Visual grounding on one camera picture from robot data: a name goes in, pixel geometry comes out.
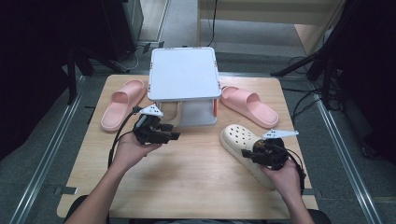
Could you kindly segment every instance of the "pink slide sandal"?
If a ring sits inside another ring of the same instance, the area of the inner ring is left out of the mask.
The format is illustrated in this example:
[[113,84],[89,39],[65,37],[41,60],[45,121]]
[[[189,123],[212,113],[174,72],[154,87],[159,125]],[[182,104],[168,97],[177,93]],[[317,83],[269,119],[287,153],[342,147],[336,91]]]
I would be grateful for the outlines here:
[[260,96],[255,92],[241,90],[232,86],[224,87],[220,100],[263,128],[273,128],[279,121],[277,113],[264,104]]
[[110,104],[102,117],[101,126],[106,131],[116,131],[145,95],[145,83],[141,80],[126,82],[111,95]]

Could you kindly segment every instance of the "box lid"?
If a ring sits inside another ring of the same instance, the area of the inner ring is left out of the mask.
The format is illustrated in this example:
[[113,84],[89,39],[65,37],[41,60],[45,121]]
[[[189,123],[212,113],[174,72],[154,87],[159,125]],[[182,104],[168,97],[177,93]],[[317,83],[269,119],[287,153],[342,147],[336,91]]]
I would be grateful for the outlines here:
[[148,81],[150,101],[217,99],[220,95],[219,71],[212,48],[152,51]]

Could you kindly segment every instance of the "white plastic box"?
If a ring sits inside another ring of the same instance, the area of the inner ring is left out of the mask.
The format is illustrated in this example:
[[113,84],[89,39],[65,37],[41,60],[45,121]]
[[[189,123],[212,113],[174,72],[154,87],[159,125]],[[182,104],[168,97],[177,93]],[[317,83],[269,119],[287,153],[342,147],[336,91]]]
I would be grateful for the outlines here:
[[152,51],[148,98],[154,103],[182,102],[178,126],[215,124],[220,95],[219,71],[212,48]]

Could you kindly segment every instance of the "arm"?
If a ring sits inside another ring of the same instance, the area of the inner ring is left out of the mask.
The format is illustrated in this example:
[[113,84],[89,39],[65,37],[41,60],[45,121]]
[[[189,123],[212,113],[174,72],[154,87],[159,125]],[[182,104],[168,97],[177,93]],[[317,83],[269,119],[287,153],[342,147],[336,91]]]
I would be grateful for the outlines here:
[[114,160],[105,175],[65,223],[103,223],[125,173],[160,146],[140,145],[133,133],[125,134],[119,141]]
[[276,190],[282,196],[288,207],[291,222],[294,224],[314,223],[301,197],[300,179],[295,164],[287,160],[285,165],[278,171],[270,170],[265,166],[261,166],[261,169],[271,178]]

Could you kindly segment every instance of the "black tripod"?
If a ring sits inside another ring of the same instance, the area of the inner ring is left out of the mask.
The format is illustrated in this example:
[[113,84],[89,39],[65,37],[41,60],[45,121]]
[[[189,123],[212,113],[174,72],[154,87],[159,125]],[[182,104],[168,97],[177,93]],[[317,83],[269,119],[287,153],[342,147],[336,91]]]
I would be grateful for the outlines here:
[[283,77],[288,73],[308,64],[312,63],[306,76],[308,80],[316,80],[323,72],[323,87],[322,87],[322,103],[329,109],[329,91],[331,85],[332,74],[335,72],[334,55],[337,51],[337,45],[341,41],[341,34],[347,30],[350,21],[356,14],[356,10],[360,1],[348,0],[344,11],[341,15],[340,21],[335,25],[332,33],[329,35],[328,40],[324,43],[323,47],[312,55],[300,60],[299,62],[279,71],[271,73],[272,77]]

